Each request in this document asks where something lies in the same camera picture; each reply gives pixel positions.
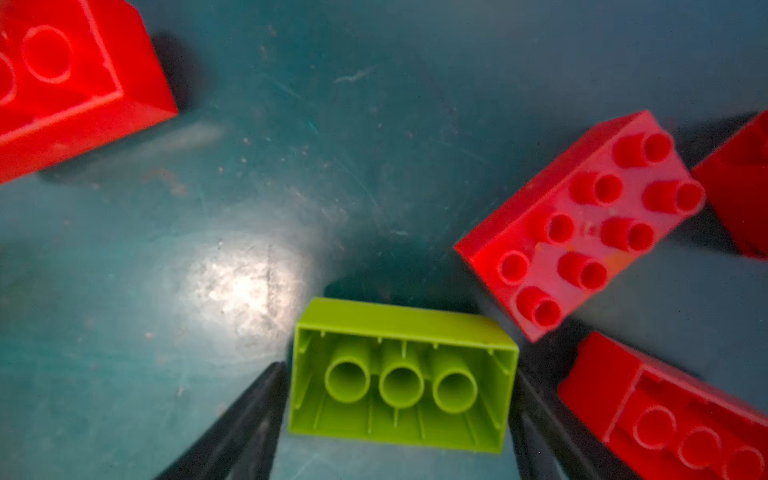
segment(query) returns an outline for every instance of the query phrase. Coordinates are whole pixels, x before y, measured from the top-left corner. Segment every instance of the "red lego brick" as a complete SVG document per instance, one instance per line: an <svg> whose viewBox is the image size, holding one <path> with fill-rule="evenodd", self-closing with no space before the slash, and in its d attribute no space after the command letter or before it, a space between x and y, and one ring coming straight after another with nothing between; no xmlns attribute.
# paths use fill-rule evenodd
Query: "red lego brick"
<svg viewBox="0 0 768 480"><path fill-rule="evenodd" d="M768 417L600 333L581 343L558 394L642 478L768 478Z"/></svg>
<svg viewBox="0 0 768 480"><path fill-rule="evenodd" d="M768 260L768 111L691 172L744 255Z"/></svg>
<svg viewBox="0 0 768 480"><path fill-rule="evenodd" d="M703 202L643 111L594 126L455 249L536 341Z"/></svg>
<svg viewBox="0 0 768 480"><path fill-rule="evenodd" d="M12 0L0 24L0 182L177 114L123 0Z"/></svg>

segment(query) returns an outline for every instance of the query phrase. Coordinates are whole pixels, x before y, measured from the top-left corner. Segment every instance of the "green lego brick underside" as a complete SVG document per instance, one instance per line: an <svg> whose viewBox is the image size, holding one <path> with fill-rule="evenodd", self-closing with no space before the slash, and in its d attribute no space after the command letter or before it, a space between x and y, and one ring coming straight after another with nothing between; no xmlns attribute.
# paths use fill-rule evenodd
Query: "green lego brick underside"
<svg viewBox="0 0 768 480"><path fill-rule="evenodd" d="M483 316L317 298L296 326L288 428L498 453L517 361Z"/></svg>

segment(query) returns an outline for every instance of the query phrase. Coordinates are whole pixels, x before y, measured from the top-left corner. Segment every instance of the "blue-green table surface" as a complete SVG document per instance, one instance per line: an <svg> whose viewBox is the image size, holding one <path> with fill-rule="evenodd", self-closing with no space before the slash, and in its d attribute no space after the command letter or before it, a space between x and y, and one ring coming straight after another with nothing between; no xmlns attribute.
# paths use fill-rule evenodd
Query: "blue-green table surface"
<svg viewBox="0 0 768 480"><path fill-rule="evenodd" d="M493 313L452 244L587 127L650 108L691 162L768 106L764 2L134 4L182 114L0 187L2 478L157 474L313 296ZM729 248L706 211L576 315L767 410L768 269ZM286 433L273 470L516 475L509 438Z"/></svg>

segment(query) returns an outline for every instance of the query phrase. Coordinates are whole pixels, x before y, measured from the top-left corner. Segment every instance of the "upside-down lego brick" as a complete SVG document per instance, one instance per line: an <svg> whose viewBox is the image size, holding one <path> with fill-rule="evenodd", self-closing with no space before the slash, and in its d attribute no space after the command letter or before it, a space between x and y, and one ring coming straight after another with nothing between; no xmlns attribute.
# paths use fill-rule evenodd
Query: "upside-down lego brick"
<svg viewBox="0 0 768 480"><path fill-rule="evenodd" d="M483 316L315 298L296 325L288 431L499 453L517 364Z"/></svg>
<svg viewBox="0 0 768 480"><path fill-rule="evenodd" d="M558 394L642 478L768 477L768 417L600 333L581 343Z"/></svg>
<svg viewBox="0 0 768 480"><path fill-rule="evenodd" d="M703 202L643 111L594 126L455 249L536 341Z"/></svg>
<svg viewBox="0 0 768 480"><path fill-rule="evenodd" d="M0 182L177 114L124 0L11 0L0 31Z"/></svg>
<svg viewBox="0 0 768 480"><path fill-rule="evenodd" d="M768 111L693 170L742 254L768 260Z"/></svg>

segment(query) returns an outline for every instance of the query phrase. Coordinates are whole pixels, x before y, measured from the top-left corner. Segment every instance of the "lego stud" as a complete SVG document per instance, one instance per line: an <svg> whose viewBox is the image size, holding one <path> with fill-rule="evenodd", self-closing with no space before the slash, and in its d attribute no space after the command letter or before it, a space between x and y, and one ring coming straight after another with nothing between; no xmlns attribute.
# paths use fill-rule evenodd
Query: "lego stud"
<svg viewBox="0 0 768 480"><path fill-rule="evenodd" d="M424 393L424 376L416 350L410 348L403 351L398 343L385 342L381 348L381 360L379 393L382 400L394 409L414 406Z"/></svg>
<svg viewBox="0 0 768 480"><path fill-rule="evenodd" d="M523 253L512 250L502 255L496 270L504 283L517 285L528 275L528 265L530 262Z"/></svg>
<svg viewBox="0 0 768 480"><path fill-rule="evenodd" d="M619 418L619 426L644 449L661 450L671 442L677 420L667 407L636 391Z"/></svg>
<svg viewBox="0 0 768 480"><path fill-rule="evenodd" d="M38 25L22 39L22 61L39 81L60 84L72 74L72 46L61 30Z"/></svg>
<svg viewBox="0 0 768 480"><path fill-rule="evenodd" d="M441 348L429 354L432 398L446 413L469 410L478 397L478 384L467 362L454 350Z"/></svg>
<svg viewBox="0 0 768 480"><path fill-rule="evenodd" d="M646 187L643 205L654 212L692 215L704 206L704 188L695 180L660 180Z"/></svg>
<svg viewBox="0 0 768 480"><path fill-rule="evenodd" d="M688 468L701 470L711 466L720 457L720 436L711 428L694 426L683 434L675 455Z"/></svg>
<svg viewBox="0 0 768 480"><path fill-rule="evenodd" d="M672 137L664 132L629 135L614 145L614 159L622 167L652 167L664 161L672 151Z"/></svg>
<svg viewBox="0 0 768 480"><path fill-rule="evenodd" d="M558 303L536 286L521 290L517 306L525 318L543 329L554 329L563 320Z"/></svg>
<svg viewBox="0 0 768 480"><path fill-rule="evenodd" d="M754 447L744 446L728 455L723 463L725 480L757 480L766 469L765 458Z"/></svg>
<svg viewBox="0 0 768 480"><path fill-rule="evenodd" d="M576 252L560 257L558 273L573 285L592 291L603 288L608 278L608 270L602 263Z"/></svg>
<svg viewBox="0 0 768 480"><path fill-rule="evenodd" d="M337 402L357 402L371 385L370 366L371 346L365 339L339 339L326 369L326 391Z"/></svg>
<svg viewBox="0 0 768 480"><path fill-rule="evenodd" d="M600 229L601 241L629 253L645 253L654 245L653 227L633 218L609 218Z"/></svg>
<svg viewBox="0 0 768 480"><path fill-rule="evenodd" d="M604 207L618 200L623 191L619 176L605 172L579 174L571 182L571 198L579 204Z"/></svg>
<svg viewBox="0 0 768 480"><path fill-rule="evenodd" d="M576 226L570 215L563 212L539 211L531 218L534 237L540 242L565 243L576 231Z"/></svg>
<svg viewBox="0 0 768 480"><path fill-rule="evenodd" d="M16 74L11 59L0 53L0 107L16 98Z"/></svg>

